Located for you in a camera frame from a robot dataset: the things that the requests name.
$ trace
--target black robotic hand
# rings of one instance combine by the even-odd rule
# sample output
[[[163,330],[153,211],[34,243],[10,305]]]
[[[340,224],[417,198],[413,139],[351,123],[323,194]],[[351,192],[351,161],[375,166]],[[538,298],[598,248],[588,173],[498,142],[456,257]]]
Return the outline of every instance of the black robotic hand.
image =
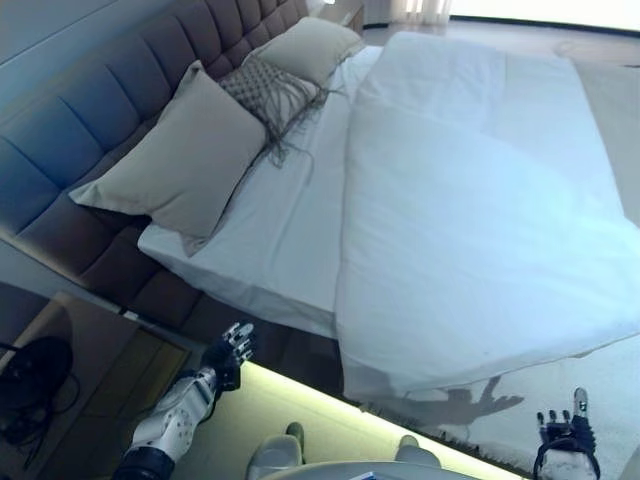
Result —
[[[212,368],[217,376],[217,395],[240,388],[240,366],[253,356],[253,325],[236,323],[202,354],[200,368]]]
[[[533,467],[533,478],[541,478],[540,471],[545,466],[545,458],[550,451],[560,451],[584,455],[595,474],[600,478],[600,466],[595,457],[596,440],[587,419],[587,392],[578,388],[574,392],[573,418],[568,410],[562,411],[562,422],[558,421],[555,410],[549,410],[549,422],[545,424],[544,415],[538,412],[538,425],[542,445]]]

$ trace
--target tufted headboard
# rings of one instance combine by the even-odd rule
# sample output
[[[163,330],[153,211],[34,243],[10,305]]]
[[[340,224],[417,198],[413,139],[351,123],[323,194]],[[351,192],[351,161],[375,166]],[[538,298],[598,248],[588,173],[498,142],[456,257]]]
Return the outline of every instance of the tufted headboard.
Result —
[[[137,249],[148,219],[79,207],[67,193],[142,139],[196,58],[220,78],[306,14],[305,0],[182,2],[82,62],[0,125],[0,238],[118,305],[193,334],[191,317],[214,302]]]

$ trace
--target pillow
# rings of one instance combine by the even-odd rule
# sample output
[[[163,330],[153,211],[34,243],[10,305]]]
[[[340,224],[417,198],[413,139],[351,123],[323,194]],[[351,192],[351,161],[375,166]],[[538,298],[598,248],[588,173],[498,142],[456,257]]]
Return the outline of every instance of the pillow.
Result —
[[[293,120],[326,98],[326,91],[259,57],[248,59],[220,80],[219,85],[262,122],[269,146],[276,149],[275,157],[270,158],[280,164],[286,153],[281,140]]]
[[[336,67],[364,48],[353,30],[327,20],[304,17],[278,35],[256,55],[286,72],[325,85]]]
[[[264,127],[194,62],[157,125],[114,167],[69,196],[89,207],[150,215],[193,255],[212,235],[265,141]]]

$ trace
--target gray pillow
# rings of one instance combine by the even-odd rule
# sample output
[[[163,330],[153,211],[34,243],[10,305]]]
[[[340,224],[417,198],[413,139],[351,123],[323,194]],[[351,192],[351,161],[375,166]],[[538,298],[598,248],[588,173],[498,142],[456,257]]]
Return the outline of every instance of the gray pillow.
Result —
[[[353,30],[320,18],[304,17],[258,49],[262,60],[324,86],[342,61],[364,48]]]
[[[157,125],[99,179],[73,190],[80,205],[150,215],[194,254],[211,237],[265,142],[260,122],[194,62]]]
[[[265,126],[269,157],[279,165],[286,157],[282,139],[291,124],[326,99],[326,90],[252,57],[219,81],[219,85]]]

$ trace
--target wooden nightstand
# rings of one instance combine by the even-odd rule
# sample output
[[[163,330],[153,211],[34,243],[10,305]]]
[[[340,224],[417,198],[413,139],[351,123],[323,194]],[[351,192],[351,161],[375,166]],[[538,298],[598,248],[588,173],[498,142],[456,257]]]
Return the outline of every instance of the wooden nightstand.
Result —
[[[364,26],[364,3],[362,0],[335,0],[318,12],[317,17],[338,23],[362,35]]]
[[[0,473],[15,480],[110,478],[141,412],[155,405],[190,352],[138,323],[65,293],[56,295],[14,344],[22,346],[46,335],[69,342],[80,396],[69,411],[54,417],[26,471],[24,455],[0,442]],[[59,394],[68,399],[72,394],[65,388],[72,388],[71,382]]]

